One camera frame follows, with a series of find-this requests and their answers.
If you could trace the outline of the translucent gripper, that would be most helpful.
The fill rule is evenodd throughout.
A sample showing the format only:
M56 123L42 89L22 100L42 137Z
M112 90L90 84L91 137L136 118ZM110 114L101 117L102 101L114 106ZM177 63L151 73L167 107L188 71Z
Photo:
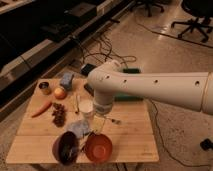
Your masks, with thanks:
M94 132L101 132L105 124L106 115L112 110L112 105L102 105L94 101L93 108L94 117L91 123L91 128Z

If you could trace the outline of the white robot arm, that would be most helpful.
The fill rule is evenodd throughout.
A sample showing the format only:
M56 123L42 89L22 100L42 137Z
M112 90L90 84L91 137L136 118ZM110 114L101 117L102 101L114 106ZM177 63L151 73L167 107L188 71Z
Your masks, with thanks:
M115 95L124 93L213 115L213 72L123 73L117 60L107 61L87 77L94 90L93 106L111 112Z

